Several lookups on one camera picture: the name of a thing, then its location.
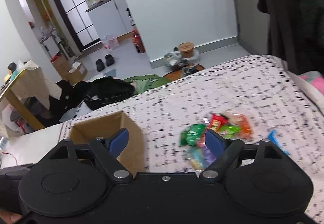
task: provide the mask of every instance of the bedsheet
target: bedsheet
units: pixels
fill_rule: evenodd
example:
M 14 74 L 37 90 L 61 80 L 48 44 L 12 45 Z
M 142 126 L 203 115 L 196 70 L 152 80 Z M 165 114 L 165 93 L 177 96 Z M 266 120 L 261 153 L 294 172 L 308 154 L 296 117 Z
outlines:
M 324 223 L 324 117 L 274 56 L 239 58 L 105 106 L 65 122 L 60 140 L 74 123 L 124 111 L 143 131 L 148 172 L 190 172 L 185 148 L 178 147 L 180 132 L 208 112 L 226 110 L 248 117 L 253 142 L 278 131 L 279 143 L 313 181 L 306 213 Z

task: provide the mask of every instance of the screw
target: screw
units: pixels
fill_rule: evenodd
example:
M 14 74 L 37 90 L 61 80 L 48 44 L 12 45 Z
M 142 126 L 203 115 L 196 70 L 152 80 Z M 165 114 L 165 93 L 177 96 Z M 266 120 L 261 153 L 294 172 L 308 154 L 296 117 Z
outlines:
M 162 180 L 163 180 L 163 181 L 170 181 L 170 180 L 171 180 L 171 177 L 169 177 L 169 176 L 164 176 L 164 177 L 162 177 Z
M 129 172 L 126 170 L 118 170 L 116 172 L 114 172 L 114 177 L 122 179 L 122 178 L 126 178 L 129 176 Z
M 204 178 L 208 178 L 208 179 L 211 179 L 211 178 L 216 178 L 218 177 L 218 173 L 216 171 L 213 171 L 213 170 L 207 170 L 207 171 L 204 171 L 202 173 L 202 176 Z

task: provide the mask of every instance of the blue mat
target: blue mat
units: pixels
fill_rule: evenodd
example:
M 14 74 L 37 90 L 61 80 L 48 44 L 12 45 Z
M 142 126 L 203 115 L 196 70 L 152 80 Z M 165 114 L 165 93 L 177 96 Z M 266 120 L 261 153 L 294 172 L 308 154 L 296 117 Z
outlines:
M 113 69 L 113 70 L 111 70 L 111 71 L 108 71 L 108 72 L 104 73 L 104 75 L 105 75 L 106 77 L 109 77 L 109 76 L 111 76 L 111 77 L 116 77 L 116 69 Z

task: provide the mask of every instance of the red cable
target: red cable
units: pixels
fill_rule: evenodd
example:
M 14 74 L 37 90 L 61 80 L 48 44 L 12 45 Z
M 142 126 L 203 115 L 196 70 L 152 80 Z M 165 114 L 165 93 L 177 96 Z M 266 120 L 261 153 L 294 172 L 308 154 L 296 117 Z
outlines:
M 3 152 L 3 154 L 5 154 L 5 155 L 11 155 L 15 159 L 15 161 L 16 161 L 16 166 L 18 166 L 17 158 L 13 154 L 5 153 L 5 152 Z

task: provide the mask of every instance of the pair of slippers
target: pair of slippers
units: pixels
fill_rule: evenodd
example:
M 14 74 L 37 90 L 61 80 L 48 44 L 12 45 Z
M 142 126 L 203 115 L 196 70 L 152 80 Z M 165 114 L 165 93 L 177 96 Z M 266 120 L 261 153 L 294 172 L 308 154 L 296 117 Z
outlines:
M 110 54 L 106 55 L 105 59 L 106 59 L 107 67 L 109 67 L 109 66 L 111 66 L 111 65 L 113 65 L 115 63 L 114 57 L 112 55 L 110 55 Z M 101 59 L 98 59 L 96 61 L 96 65 L 97 65 L 97 71 L 98 72 L 103 71 L 106 68 L 105 64 L 102 62 Z

